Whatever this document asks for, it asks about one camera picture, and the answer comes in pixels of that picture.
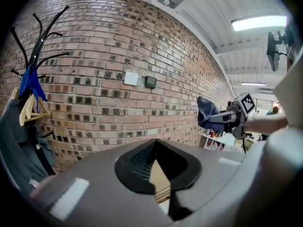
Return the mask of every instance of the fluorescent light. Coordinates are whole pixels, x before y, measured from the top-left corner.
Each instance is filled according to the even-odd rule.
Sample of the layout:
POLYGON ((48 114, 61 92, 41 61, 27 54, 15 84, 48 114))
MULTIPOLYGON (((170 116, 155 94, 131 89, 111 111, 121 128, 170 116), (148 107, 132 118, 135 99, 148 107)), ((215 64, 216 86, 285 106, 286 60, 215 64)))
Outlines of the fluorescent light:
POLYGON ((286 16, 262 16, 246 18, 238 21, 232 21, 234 31, 241 31, 250 28, 261 28, 271 26, 286 26, 286 16))
POLYGON ((242 82, 241 85, 243 85, 243 86, 266 86, 266 83, 260 83, 260 82, 242 82))

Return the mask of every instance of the black coat rack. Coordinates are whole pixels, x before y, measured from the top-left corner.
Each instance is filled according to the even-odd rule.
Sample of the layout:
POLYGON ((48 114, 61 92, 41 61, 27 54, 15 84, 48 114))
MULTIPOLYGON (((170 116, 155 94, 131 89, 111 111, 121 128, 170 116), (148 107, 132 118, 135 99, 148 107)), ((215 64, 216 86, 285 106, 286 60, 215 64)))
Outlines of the black coat rack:
MULTIPOLYGON (((35 17, 35 19, 38 21, 39 25, 40 25, 40 33, 39 33, 39 37, 35 43, 35 46, 33 48, 33 51, 32 51, 32 54, 31 54, 31 57, 28 61, 27 59, 27 54, 25 52, 25 49, 24 47, 22 46, 20 40, 18 39, 18 36, 16 34, 16 31, 15 31, 15 27, 12 27, 11 28, 11 32, 15 38, 15 40, 17 41, 17 44, 19 45, 23 55, 24 55, 24 58, 25 58, 25 64, 26 64, 26 69, 29 67, 29 65, 31 64, 34 64, 36 65, 36 69, 38 69, 41 64, 43 62, 45 62, 46 60, 48 59, 52 59, 52 58, 55 58, 55 57, 59 57, 59 56, 63 56, 63 55, 68 55, 69 52, 64 52, 64 53, 60 53, 60 54, 57 54, 57 55, 53 55, 53 56, 49 56, 49 57, 46 57, 44 59, 42 59, 39 63, 38 63, 38 59, 39 59, 39 56, 40 56, 40 52, 42 50, 42 47, 45 43, 45 41, 47 40, 47 38, 51 35, 58 35, 58 36, 62 36, 61 33, 58 33, 58 32, 51 32, 49 33, 50 29, 52 28, 52 26, 54 25, 54 23, 57 21, 57 19, 67 10, 69 9, 69 5, 67 5, 61 12, 57 13, 55 15, 55 17, 53 18, 53 20, 51 21, 51 23, 48 25, 48 27, 46 28, 46 30, 42 33, 43 31, 43 26, 42 26, 42 23, 41 23, 41 20, 37 17, 37 15, 34 13, 33 16, 35 17)), ((16 75, 18 75, 19 77, 22 77, 23 74, 19 73, 18 71, 16 71, 14 68, 11 69, 11 72, 15 73, 16 75)), ((38 78, 45 78, 46 75, 43 74, 41 76, 38 76, 38 78)), ((45 138, 47 136, 50 136, 51 134, 54 134, 54 131, 50 131, 49 133, 45 134, 45 135, 39 135, 36 131, 36 123, 35 123, 35 120, 33 121, 28 121, 28 122, 25 122, 25 125, 26 125, 26 128, 27 128, 27 133, 28 133, 28 140, 35 146, 35 152, 39 158, 39 160, 41 161, 42 165, 44 166, 45 170, 47 171, 47 173, 49 175, 54 175, 55 172, 53 171, 52 167, 50 166, 49 162, 47 161, 46 157, 45 157, 45 154, 41 148, 41 146, 39 145, 39 142, 38 142, 38 139, 37 139, 37 136, 40 137, 40 138, 45 138)))

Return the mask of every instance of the white electrical box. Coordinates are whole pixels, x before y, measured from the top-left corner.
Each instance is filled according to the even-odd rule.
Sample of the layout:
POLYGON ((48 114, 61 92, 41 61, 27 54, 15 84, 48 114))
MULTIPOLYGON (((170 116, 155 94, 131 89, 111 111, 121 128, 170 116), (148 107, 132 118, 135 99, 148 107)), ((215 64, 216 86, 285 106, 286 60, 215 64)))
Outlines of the white electrical box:
POLYGON ((125 73, 124 84, 136 86, 137 80, 138 80, 137 73, 128 72, 128 71, 125 73))

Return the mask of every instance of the human arm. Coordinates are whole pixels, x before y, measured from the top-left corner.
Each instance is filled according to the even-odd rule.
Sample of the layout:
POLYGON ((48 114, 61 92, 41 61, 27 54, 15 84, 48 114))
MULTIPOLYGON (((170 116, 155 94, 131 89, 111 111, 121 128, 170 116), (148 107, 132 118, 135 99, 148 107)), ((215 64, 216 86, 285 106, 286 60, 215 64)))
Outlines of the human arm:
POLYGON ((269 135, 281 128, 285 128, 287 125, 288 121, 283 113, 249 116, 245 123, 244 130, 269 135))

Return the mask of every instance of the white ceiling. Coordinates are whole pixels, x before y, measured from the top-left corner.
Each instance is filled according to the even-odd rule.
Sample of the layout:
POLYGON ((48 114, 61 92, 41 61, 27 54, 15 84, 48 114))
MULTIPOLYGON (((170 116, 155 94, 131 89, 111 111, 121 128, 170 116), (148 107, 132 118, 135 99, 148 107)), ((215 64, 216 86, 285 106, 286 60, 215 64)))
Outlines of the white ceiling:
POLYGON ((286 74, 286 57, 280 56, 279 68, 273 72, 266 56, 267 34, 281 27, 256 28, 235 32, 231 21, 248 16, 288 15, 283 4, 277 0, 169 0, 163 8, 164 0, 145 0, 175 16, 207 48, 215 53, 215 59, 225 71, 235 95, 251 93, 271 93, 286 74), (264 88, 242 86, 241 82, 262 82, 264 88))

